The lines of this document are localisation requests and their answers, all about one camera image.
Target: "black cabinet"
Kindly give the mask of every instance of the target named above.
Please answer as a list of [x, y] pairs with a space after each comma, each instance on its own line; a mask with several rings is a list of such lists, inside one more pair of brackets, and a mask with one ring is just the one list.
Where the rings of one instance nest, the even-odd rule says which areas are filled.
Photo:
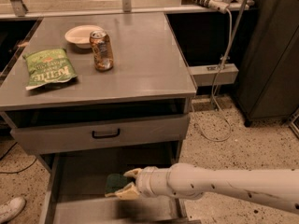
[[0, 72], [5, 69], [36, 21], [0, 21]]
[[259, 19], [235, 92], [246, 125], [286, 119], [299, 105], [299, 0], [255, 1]]

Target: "chip bag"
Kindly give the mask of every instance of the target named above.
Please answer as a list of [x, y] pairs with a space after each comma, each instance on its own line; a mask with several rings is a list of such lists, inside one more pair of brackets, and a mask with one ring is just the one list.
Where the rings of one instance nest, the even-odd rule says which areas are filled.
[[29, 72], [28, 91], [50, 83], [67, 82], [77, 76], [64, 49], [42, 50], [25, 54], [23, 58]]

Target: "shoe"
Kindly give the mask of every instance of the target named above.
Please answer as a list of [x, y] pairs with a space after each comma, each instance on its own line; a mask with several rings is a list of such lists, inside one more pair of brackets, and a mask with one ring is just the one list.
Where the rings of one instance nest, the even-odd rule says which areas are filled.
[[14, 198], [0, 205], [0, 223], [8, 222], [16, 217], [26, 205], [23, 197]]

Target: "aluminum can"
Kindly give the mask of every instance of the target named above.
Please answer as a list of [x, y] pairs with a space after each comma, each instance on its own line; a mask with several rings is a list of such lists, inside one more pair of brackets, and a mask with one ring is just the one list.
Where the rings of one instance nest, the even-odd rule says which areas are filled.
[[96, 30], [90, 34], [90, 43], [94, 55], [94, 67], [98, 71], [106, 71], [113, 67], [113, 53], [110, 37], [104, 30]]

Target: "drawer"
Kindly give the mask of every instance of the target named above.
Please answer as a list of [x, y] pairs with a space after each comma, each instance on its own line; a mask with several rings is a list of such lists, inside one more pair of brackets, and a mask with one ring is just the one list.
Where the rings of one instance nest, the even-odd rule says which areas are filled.
[[118, 119], [13, 129], [11, 134], [29, 154], [122, 147], [186, 137], [189, 115]]
[[170, 150], [176, 144], [57, 154], [39, 223], [153, 223], [181, 218], [183, 202], [168, 197], [120, 201], [104, 196], [108, 175], [123, 174], [132, 168], [148, 165], [169, 167]]

